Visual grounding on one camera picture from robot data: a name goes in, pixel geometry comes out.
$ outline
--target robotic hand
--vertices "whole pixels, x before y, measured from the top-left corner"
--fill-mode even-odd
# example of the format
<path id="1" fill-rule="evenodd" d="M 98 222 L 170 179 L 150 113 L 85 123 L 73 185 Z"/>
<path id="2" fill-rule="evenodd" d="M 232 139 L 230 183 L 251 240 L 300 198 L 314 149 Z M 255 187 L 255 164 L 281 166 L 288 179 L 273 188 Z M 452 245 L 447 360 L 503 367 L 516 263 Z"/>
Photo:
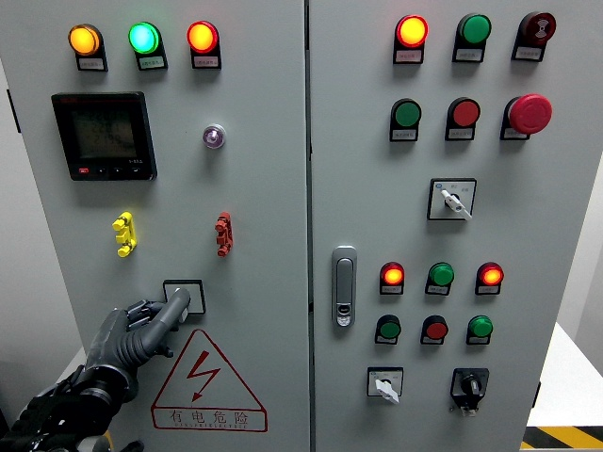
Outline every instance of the robotic hand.
<path id="1" fill-rule="evenodd" d="M 187 289 L 178 289 L 167 303 L 143 300 L 112 311 L 92 341 L 86 365 L 29 402 L 0 439 L 0 452 L 107 451 L 101 435 L 122 403 L 136 397 L 138 368 L 156 354 L 173 356 L 167 334 L 184 321 L 189 302 Z"/>

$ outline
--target red indicator light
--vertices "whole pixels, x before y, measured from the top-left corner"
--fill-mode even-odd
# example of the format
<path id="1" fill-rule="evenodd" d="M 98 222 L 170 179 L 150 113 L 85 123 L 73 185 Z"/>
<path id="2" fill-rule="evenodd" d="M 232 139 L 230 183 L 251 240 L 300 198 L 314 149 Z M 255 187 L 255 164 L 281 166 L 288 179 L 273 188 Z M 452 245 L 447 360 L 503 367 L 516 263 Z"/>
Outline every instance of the red indicator light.
<path id="1" fill-rule="evenodd" d="M 478 275 L 484 285 L 499 285 L 505 277 L 500 265 L 493 262 L 481 266 Z"/>
<path id="2" fill-rule="evenodd" d="M 398 22 L 396 37 L 405 47 L 420 47 L 427 39 L 429 27 L 421 16 L 405 16 Z"/>
<path id="3" fill-rule="evenodd" d="M 461 127 L 475 124 L 480 117 L 480 106 L 471 100 L 458 103 L 452 111 L 452 118 Z"/>
<path id="4" fill-rule="evenodd" d="M 218 30 L 209 22 L 199 21 L 188 28 L 188 45 L 199 54 L 207 54 L 214 50 L 218 39 Z"/>
<path id="5" fill-rule="evenodd" d="M 404 281 L 404 268 L 395 262 L 385 264 L 381 269 L 381 279 L 387 285 L 400 285 Z"/>
<path id="6" fill-rule="evenodd" d="M 509 124 L 520 134 L 536 134 L 553 116 L 553 105 L 541 94 L 521 96 L 509 109 Z"/>

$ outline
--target warning sign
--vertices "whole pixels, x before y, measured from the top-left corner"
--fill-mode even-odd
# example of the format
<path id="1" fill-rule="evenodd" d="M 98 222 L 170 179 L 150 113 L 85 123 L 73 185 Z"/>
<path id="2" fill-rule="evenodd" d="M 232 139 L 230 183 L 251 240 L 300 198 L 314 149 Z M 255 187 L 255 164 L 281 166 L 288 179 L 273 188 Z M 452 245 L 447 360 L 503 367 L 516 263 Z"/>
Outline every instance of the warning sign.
<path id="1" fill-rule="evenodd" d="M 151 407 L 155 428 L 268 431 L 268 415 L 203 330 L 188 338 Z"/>

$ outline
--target green push button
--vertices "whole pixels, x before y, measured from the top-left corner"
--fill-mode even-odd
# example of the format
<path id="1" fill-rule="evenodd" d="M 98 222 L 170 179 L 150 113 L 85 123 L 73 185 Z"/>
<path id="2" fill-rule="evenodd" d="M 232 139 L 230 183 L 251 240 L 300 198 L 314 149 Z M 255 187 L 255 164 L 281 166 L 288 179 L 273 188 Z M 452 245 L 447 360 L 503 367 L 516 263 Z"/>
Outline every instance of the green push button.
<path id="1" fill-rule="evenodd" d="M 387 322 L 381 326 L 379 332 L 385 339 L 396 339 L 401 333 L 401 328 L 397 323 Z"/>
<path id="2" fill-rule="evenodd" d="M 478 315 L 469 322 L 469 331 L 477 337 L 488 337 L 493 329 L 492 320 L 487 315 Z"/>
<path id="3" fill-rule="evenodd" d="M 492 31 L 490 19 L 481 14 L 471 14 L 461 20 L 461 36 L 470 44 L 480 44 L 488 39 Z"/>
<path id="4" fill-rule="evenodd" d="M 437 285 L 449 285 L 454 280 L 454 270 L 445 262 L 435 264 L 430 269 L 430 279 Z"/>
<path id="5" fill-rule="evenodd" d="M 410 127 L 421 119 L 421 109 L 414 102 L 404 102 L 396 108 L 395 116 L 399 125 Z"/>

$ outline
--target emergency stop button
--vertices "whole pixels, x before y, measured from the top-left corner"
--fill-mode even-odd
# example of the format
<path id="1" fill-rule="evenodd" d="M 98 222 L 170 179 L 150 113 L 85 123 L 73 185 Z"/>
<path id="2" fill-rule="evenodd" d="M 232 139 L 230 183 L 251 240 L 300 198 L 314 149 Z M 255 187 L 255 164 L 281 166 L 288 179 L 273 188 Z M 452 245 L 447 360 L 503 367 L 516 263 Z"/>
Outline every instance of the emergency stop button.
<path id="1" fill-rule="evenodd" d="M 500 139 L 530 139 L 541 132 L 553 116 L 553 105 L 537 93 L 512 99 L 505 108 Z"/>

